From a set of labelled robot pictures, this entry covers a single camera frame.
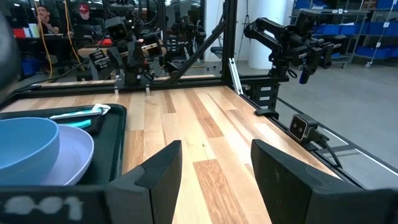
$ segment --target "yellow cable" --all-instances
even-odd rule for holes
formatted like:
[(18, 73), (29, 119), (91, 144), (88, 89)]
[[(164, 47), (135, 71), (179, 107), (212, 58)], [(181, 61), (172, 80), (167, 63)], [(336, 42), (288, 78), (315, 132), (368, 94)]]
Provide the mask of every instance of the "yellow cable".
[(35, 2), (36, 12), (37, 12), (37, 18), (39, 18), (39, 24), (40, 24), (40, 26), (42, 26), (42, 28), (41, 28), (42, 40), (43, 40), (43, 44), (44, 44), (45, 53), (47, 54), (47, 58), (49, 59), (49, 63), (50, 63), (50, 78), (52, 78), (52, 62), (51, 62), (51, 57), (50, 57), (50, 54), (49, 54), (49, 50), (47, 49), (47, 44), (45, 44), (44, 32), (43, 32), (43, 23), (42, 23), (42, 19), (39, 16), (39, 7), (37, 6), (36, 1), (34, 1), (34, 2)]
[(79, 62), (79, 64), (81, 64), (79, 56), (76, 53), (75, 48), (73, 47), (73, 43), (72, 43), (72, 39), (70, 38), (70, 29), (69, 29), (69, 15), (68, 15), (68, 4), (67, 1), (65, 1), (65, 16), (67, 18), (67, 29), (68, 29), (68, 38), (69, 38), (69, 43), (70, 43), (70, 47), (72, 48), (73, 54), (75, 55), (77, 61)]

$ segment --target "bowl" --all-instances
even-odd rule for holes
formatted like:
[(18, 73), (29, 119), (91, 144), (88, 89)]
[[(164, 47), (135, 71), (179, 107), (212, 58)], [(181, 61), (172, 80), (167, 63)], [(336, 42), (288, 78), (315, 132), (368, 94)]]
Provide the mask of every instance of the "bowl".
[(59, 132), (45, 118), (0, 121), (0, 185), (40, 185), (57, 160)]

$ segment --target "black aluminum frame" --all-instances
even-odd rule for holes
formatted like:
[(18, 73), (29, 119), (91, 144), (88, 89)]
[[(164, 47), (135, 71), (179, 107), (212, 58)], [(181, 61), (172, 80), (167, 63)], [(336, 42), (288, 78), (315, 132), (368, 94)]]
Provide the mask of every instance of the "black aluminum frame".
[[(234, 57), (234, 45), (235, 45), (235, 33), (236, 33), (236, 13), (237, 13), (237, 3), (238, 0), (226, 0), (225, 7), (225, 20), (215, 29), (214, 33), (203, 43), (203, 45), (198, 49), (198, 51), (192, 55), (192, 57), (186, 62), (186, 64), (180, 69), (177, 75), (169, 78), (168, 80), (163, 80), (161, 82), (152, 82), (150, 85), (140, 85), (140, 86), (130, 86), (126, 88), (119, 89), (120, 92), (124, 91), (145, 91), (147, 87), (151, 90), (165, 90), (173, 88), (195, 88), (203, 86), (229, 86), (232, 88), (233, 81), (229, 70), (228, 59)], [(164, 1), (159, 1), (159, 16), (164, 16)], [(165, 30), (166, 23), (164, 20), (159, 20), (160, 29)], [(224, 42), (223, 42), (223, 59), (222, 59), (222, 76), (221, 77), (211, 77), (211, 78), (191, 78), (191, 79), (180, 79), (181, 76), (195, 63), (196, 59), (216, 40), (216, 38), (224, 32)], [(164, 32), (162, 34), (162, 39), (164, 43), (167, 43), (167, 35)], [(243, 85), (263, 85), (270, 83), (287, 82), (288, 77), (270, 77), (268, 75), (250, 75), (240, 77), (241, 83)], [(95, 85), (70, 85), (70, 86), (38, 86), (33, 88), (31, 91), (24, 91), (20, 93), (15, 93), (6, 100), (0, 103), (0, 110), (12, 104), (13, 102), (23, 99), (23, 98), (41, 98), (41, 97), (56, 97), (56, 96), (70, 96), (70, 95), (90, 95), (90, 94), (101, 94), (101, 93), (113, 93), (115, 90), (113, 83), (102, 83)], [(248, 96), (241, 95), (251, 106), (255, 109), (261, 109), (260, 106), (251, 101)], [(287, 128), (275, 118), (268, 118), (273, 122), (278, 128), (283, 130), (289, 135)], [(317, 151), (313, 151), (311, 145), (302, 145), (307, 149), (312, 155), (319, 159), (324, 165), (335, 172), (343, 180), (351, 182), (358, 187), (363, 188), (363, 186), (350, 175), (348, 175), (343, 169), (337, 168), (328, 159), (326, 159), (322, 154)]]

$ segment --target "lavender plate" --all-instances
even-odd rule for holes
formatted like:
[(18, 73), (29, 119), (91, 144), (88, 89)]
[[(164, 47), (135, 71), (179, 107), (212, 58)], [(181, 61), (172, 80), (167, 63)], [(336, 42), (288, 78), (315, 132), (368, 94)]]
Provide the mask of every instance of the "lavender plate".
[(93, 138), (80, 128), (60, 125), (60, 152), (41, 185), (75, 185), (86, 172), (94, 153)]

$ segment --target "black tray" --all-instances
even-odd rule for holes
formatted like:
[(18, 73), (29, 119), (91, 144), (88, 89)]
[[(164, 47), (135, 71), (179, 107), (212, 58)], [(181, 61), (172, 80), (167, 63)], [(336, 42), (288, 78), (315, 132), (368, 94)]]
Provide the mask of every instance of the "black tray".
[[(101, 131), (97, 135), (92, 135), (95, 144), (93, 160), (78, 185), (107, 184), (121, 175), (127, 109), (121, 105), (107, 105), (111, 109), (104, 116)], [(92, 107), (93, 105), (0, 113), (0, 120), (27, 116), (48, 118)]]

